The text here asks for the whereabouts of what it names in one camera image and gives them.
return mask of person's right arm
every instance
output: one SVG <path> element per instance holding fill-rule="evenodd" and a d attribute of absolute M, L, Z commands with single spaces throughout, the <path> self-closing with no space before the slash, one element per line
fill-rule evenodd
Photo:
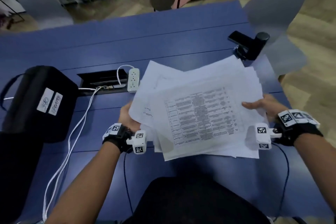
<path fill-rule="evenodd" d="M 242 106 L 247 109 L 263 108 L 270 120 L 275 119 L 278 113 L 288 109 L 269 94 L 254 103 L 243 102 Z M 294 146 L 308 167 L 323 197 L 336 214 L 336 148 L 323 137 L 313 134 L 300 135 L 294 142 Z"/>

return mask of person's left hand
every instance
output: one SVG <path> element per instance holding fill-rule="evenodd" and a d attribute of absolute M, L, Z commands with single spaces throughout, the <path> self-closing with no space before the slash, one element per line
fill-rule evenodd
<path fill-rule="evenodd" d="M 121 107 L 118 123 L 121 123 L 124 126 L 128 127 L 129 129 L 132 130 L 132 132 L 136 132 L 140 130 L 140 123 L 133 120 L 131 116 L 129 116 L 128 114 L 131 104 L 132 104 L 132 101 L 129 102 L 127 105 Z"/>

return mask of table surface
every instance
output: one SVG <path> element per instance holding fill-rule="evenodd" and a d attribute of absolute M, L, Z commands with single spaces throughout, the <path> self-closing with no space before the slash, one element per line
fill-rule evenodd
<path fill-rule="evenodd" d="M 228 36 L 238 30 L 250 37 L 255 32 L 238 1 L 191 8 L 92 21 L 48 30 L 2 36 L 0 88 L 8 80 L 35 65 L 52 65 L 79 85 L 77 74 L 116 69 L 129 64 L 143 75 L 150 60 L 182 71 L 196 69 L 232 55 L 234 43 Z M 288 105 L 265 56 L 252 64 L 263 92 Z M 14 95 L 19 81 L 7 96 Z M 57 198 L 73 181 L 101 146 L 102 134 L 119 117 L 120 108 L 133 98 L 129 93 L 95 97 L 86 126 L 70 157 Z M 70 131 L 83 115 L 89 97 L 77 100 Z M 0 111 L 0 121 L 5 113 Z M 309 171 L 293 147 L 282 146 L 290 163 L 290 176 L 282 216 L 329 217 L 333 213 L 322 198 Z M 19 220 L 40 218 L 46 184 L 61 165 L 67 142 L 45 144 L 25 207 Z M 131 215 L 123 176 L 121 156 L 99 220 L 124 220 Z M 161 176 L 175 176 L 182 167 L 196 164 L 211 172 L 214 180 L 245 198 L 268 216 L 275 216 L 280 202 L 287 165 L 282 152 L 260 151 L 260 159 L 198 155 L 164 162 L 149 148 L 144 155 L 128 154 L 126 176 L 135 208 L 149 185 Z"/>

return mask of person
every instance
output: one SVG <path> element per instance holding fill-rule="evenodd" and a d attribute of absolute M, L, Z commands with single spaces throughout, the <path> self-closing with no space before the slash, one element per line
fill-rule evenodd
<path fill-rule="evenodd" d="M 128 114 L 131 103 L 121 108 L 119 123 L 133 132 L 140 124 Z M 288 108 L 264 95 L 248 109 L 263 108 L 269 119 Z M 323 137 L 301 134 L 294 147 L 311 172 L 326 202 L 336 213 L 336 149 Z M 95 223 L 109 191 L 120 157 L 119 148 L 103 143 L 99 152 L 60 197 L 46 224 Z M 146 189 L 134 214 L 124 223 L 269 223 L 268 218 L 243 198 L 206 177 L 165 177 Z"/>

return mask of black pants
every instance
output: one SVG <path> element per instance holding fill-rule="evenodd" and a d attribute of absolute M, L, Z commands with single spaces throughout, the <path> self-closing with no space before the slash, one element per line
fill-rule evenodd
<path fill-rule="evenodd" d="M 207 177 L 157 178 L 124 223 L 270 224 L 248 201 Z"/>

